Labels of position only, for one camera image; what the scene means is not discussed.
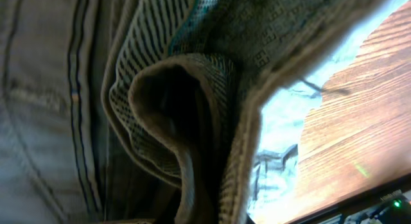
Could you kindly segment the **grey shorts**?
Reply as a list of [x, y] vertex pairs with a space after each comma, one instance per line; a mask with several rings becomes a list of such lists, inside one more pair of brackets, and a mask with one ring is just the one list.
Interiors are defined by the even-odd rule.
[[1, 0], [2, 223], [245, 223], [408, 0]]

